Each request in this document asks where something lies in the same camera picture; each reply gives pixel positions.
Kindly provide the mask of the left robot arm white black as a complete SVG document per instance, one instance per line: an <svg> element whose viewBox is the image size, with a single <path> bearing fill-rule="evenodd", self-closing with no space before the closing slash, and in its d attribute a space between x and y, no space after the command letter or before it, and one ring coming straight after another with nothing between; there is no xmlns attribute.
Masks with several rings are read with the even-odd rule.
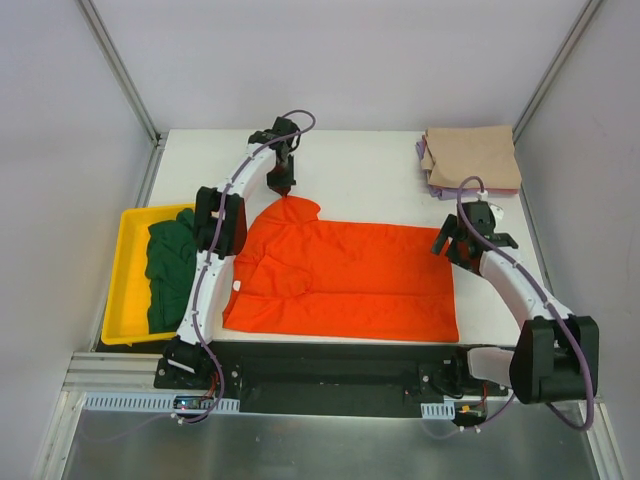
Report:
<svg viewBox="0 0 640 480"><path fill-rule="evenodd" d="M251 134L234 171L217 186L203 186L196 194L194 280L176 336L163 354L188 388L204 387L216 369L208 347L213 338L208 317L246 243L250 196L261 183L281 197L296 184L294 151L306 131L292 120L293 115L290 111L278 116L270 128Z"/></svg>

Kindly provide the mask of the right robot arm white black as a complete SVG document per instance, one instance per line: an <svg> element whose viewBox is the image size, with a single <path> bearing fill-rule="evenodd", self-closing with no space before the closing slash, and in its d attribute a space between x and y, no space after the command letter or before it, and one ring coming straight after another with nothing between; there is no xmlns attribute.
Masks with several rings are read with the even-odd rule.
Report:
<svg viewBox="0 0 640 480"><path fill-rule="evenodd" d="M487 201L462 202L444 221L432 252L486 280L519 328L511 350L475 346L450 369L452 387L473 394L485 381L510 388L524 404L592 401L597 393L599 327L577 316L524 267L519 245L495 231Z"/></svg>

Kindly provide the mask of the orange t-shirt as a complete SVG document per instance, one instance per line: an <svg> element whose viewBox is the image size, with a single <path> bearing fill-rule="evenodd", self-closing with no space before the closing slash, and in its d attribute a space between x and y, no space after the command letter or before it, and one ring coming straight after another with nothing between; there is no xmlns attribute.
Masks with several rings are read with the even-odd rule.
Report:
<svg viewBox="0 0 640 480"><path fill-rule="evenodd" d="M435 228L322 220L287 197L253 221L223 325L255 334L456 343L453 270Z"/></svg>

